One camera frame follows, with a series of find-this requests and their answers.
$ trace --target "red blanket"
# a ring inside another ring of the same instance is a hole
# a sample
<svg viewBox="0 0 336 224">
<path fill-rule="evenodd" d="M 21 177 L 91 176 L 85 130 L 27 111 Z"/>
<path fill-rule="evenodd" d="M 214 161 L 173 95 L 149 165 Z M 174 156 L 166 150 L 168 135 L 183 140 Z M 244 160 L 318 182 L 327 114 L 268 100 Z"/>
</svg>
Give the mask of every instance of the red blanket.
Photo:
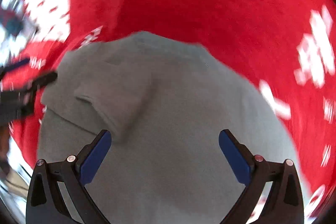
<svg viewBox="0 0 336 224">
<path fill-rule="evenodd" d="M 210 53 L 260 89 L 292 136 L 312 192 L 336 184 L 336 6 L 332 0 L 26 0 L 41 34 L 22 56 L 30 68 L 8 75 L 4 87 L 22 86 L 57 68 L 81 45 L 146 30 Z M 34 166 L 40 95 L 35 115 L 15 122 L 13 137 Z"/>
</svg>

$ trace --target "metal screw head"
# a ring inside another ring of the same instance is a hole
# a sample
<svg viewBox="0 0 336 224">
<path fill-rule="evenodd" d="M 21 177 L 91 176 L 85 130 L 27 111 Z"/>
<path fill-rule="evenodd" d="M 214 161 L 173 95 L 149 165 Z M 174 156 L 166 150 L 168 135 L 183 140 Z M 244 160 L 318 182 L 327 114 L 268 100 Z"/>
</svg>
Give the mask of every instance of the metal screw head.
<svg viewBox="0 0 336 224">
<path fill-rule="evenodd" d="M 71 155 L 67 158 L 68 162 L 74 162 L 75 160 L 76 160 L 76 156 L 74 156 L 74 155 Z"/>
<path fill-rule="evenodd" d="M 38 166 L 41 166 L 43 163 L 44 163 L 44 160 L 38 160 L 36 164 L 37 164 Z"/>
<path fill-rule="evenodd" d="M 264 158 L 261 155 L 255 155 L 254 158 L 258 162 L 262 162 L 264 160 Z"/>
<path fill-rule="evenodd" d="M 292 160 L 286 160 L 286 164 L 289 166 L 293 166 L 294 163 Z"/>
</svg>

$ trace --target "gray cloth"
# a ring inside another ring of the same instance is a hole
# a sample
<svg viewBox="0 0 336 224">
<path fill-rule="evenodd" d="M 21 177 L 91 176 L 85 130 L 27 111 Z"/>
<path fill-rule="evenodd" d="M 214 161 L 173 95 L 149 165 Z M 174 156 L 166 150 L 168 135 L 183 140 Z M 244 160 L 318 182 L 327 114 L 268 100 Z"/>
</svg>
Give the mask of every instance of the gray cloth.
<svg viewBox="0 0 336 224">
<path fill-rule="evenodd" d="M 225 128 L 253 154 L 293 159 L 307 202 L 286 130 L 247 80 L 201 46 L 140 32 L 69 52 L 58 73 L 42 97 L 39 158 L 63 160 L 111 131 L 87 186 L 110 222 L 220 223 L 244 188 L 218 145 Z"/>
</svg>

